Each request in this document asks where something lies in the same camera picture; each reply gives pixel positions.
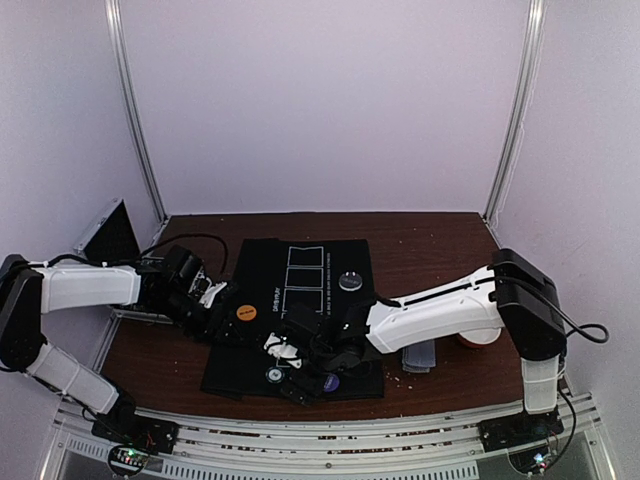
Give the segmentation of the purple small blind button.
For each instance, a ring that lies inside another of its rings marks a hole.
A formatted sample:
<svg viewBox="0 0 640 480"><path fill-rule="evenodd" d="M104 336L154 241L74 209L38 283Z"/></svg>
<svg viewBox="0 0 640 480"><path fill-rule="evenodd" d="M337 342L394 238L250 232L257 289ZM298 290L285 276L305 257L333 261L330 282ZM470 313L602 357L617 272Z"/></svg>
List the purple small blind button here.
<svg viewBox="0 0 640 480"><path fill-rule="evenodd" d="M339 389L340 384L341 384L340 377L335 373L330 373L327 375L325 379L325 382L323 385L323 392L333 393Z"/></svg>

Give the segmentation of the dark dealer button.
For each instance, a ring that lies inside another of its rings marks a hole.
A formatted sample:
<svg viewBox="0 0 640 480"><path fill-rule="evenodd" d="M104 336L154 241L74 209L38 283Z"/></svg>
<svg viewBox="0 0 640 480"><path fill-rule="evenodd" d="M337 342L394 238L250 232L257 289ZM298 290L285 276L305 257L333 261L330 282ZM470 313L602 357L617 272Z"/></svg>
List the dark dealer button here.
<svg viewBox="0 0 640 480"><path fill-rule="evenodd" d="M338 286L347 292L358 291L363 285L363 277L355 271L347 271L340 275Z"/></svg>

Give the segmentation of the orange big blind button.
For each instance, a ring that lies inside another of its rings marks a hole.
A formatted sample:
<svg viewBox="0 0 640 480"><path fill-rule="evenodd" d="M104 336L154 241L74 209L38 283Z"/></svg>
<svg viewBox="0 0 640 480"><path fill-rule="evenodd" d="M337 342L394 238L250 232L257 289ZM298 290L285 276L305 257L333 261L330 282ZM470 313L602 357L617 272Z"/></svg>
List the orange big blind button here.
<svg viewBox="0 0 640 480"><path fill-rule="evenodd" d="M258 316L258 310L255 306L250 304L240 305L236 309L236 318L243 323L249 323L254 321Z"/></svg>

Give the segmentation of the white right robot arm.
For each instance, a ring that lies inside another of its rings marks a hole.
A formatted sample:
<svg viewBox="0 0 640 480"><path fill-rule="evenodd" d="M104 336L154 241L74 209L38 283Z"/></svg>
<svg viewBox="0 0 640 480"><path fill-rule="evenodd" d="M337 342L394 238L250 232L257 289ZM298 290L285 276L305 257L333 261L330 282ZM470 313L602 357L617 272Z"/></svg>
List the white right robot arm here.
<svg viewBox="0 0 640 480"><path fill-rule="evenodd" d="M391 354L451 335L485 346L507 332L520 358L523 407L517 414L481 423L487 449L561 434L558 384L569 338L580 335L595 344L610 339L603 324L578 324L567 315L554 281L508 248L494 252L488 265L448 284L403 297L352 301L337 327L330 322L330 317L294 303L263 349L307 375L350 370L371 354Z"/></svg>

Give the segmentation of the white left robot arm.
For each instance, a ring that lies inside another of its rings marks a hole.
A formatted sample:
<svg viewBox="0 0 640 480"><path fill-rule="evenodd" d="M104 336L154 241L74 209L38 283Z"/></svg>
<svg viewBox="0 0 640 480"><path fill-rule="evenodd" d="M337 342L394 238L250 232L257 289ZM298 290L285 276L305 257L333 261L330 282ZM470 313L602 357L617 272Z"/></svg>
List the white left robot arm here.
<svg viewBox="0 0 640 480"><path fill-rule="evenodd" d="M106 320L116 307L134 307L167 318L185 335L213 339L224 302L235 285L212 277L204 261L177 240L160 257L90 259L63 253L33 261L14 253L1 262L1 368L33 378L79 404L95 423L123 444L144 433L134 398L77 358L79 348L53 333L63 321Z"/></svg>

